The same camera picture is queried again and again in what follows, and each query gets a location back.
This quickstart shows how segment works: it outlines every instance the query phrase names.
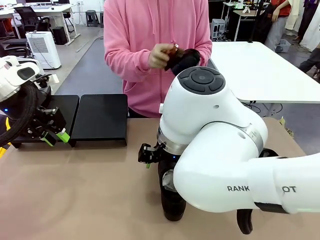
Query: black circular control panel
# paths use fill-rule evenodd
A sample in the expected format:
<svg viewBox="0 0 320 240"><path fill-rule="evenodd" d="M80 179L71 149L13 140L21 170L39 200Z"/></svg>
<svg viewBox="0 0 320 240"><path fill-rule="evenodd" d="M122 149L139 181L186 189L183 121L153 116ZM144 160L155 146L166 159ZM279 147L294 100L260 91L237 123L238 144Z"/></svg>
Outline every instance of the black circular control panel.
<svg viewBox="0 0 320 240"><path fill-rule="evenodd" d="M226 85L217 70L206 66L190 67L178 75L178 80L184 89L199 95L216 94Z"/></svg>

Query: white dehumidifier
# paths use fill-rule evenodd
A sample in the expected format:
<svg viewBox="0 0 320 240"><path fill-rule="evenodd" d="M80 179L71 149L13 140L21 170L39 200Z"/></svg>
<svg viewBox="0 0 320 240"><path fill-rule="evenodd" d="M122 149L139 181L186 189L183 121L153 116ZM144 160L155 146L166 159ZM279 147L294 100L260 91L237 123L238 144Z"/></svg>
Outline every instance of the white dehumidifier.
<svg viewBox="0 0 320 240"><path fill-rule="evenodd" d="M43 69L58 69L61 62L50 31L36 31L25 34L34 59L38 60Z"/></svg>

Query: small brown object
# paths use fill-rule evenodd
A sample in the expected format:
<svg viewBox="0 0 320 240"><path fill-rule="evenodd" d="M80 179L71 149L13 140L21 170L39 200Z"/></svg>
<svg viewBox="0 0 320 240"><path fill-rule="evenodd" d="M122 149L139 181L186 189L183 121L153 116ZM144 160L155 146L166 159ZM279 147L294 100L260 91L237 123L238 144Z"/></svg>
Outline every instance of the small brown object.
<svg viewBox="0 0 320 240"><path fill-rule="evenodd" d="M178 44L174 44L173 48L167 52L169 56L169 61L167 63L167 66L164 68L165 71L172 68L174 65L176 65L179 60L184 55L185 51L182 48L179 48Z"/></svg>

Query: pink sleeve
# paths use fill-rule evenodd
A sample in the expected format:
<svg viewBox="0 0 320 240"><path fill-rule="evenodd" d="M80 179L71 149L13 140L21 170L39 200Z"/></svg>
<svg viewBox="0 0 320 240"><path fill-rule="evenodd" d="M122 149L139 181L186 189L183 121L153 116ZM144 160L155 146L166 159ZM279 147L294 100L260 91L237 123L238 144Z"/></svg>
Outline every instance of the pink sleeve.
<svg viewBox="0 0 320 240"><path fill-rule="evenodd" d="M150 51L130 51L125 23L117 0L104 3L104 60L111 70L128 82L141 82L149 72Z"/></svg>
<svg viewBox="0 0 320 240"><path fill-rule="evenodd" d="M200 3L199 22L195 32L195 49L198 50L201 55L199 65L206 66L212 51L208 0L201 0Z"/></svg>

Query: pink hoodie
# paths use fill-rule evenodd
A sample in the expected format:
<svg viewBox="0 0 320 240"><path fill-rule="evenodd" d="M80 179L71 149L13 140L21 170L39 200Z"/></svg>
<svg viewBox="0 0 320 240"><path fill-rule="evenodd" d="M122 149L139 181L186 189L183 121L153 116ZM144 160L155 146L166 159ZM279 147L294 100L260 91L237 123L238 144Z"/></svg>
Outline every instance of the pink hoodie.
<svg viewBox="0 0 320 240"><path fill-rule="evenodd" d="M155 44L176 43L198 50L206 66L212 50L208 0L106 0L103 17L105 62L123 79L129 107L160 117L175 76L150 69L149 54Z"/></svg>

